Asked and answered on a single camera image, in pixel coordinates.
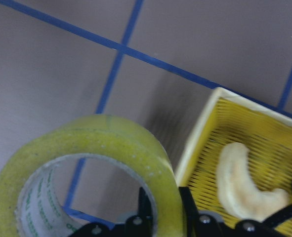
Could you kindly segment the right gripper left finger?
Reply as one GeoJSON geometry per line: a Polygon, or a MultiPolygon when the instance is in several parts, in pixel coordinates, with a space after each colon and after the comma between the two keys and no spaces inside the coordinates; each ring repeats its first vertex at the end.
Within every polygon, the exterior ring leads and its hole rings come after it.
{"type": "Polygon", "coordinates": [[[146,219],[149,222],[153,222],[152,207],[149,197],[145,190],[140,187],[138,193],[138,210],[137,215],[146,219]]]}

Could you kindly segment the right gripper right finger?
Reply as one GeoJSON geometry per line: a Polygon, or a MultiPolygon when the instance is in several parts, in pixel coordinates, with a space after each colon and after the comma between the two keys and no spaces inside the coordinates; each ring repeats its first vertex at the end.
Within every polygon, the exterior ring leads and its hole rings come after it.
{"type": "Polygon", "coordinates": [[[179,187],[178,189],[184,210],[186,232],[197,232],[199,212],[195,205],[191,191],[188,187],[179,187]]]}

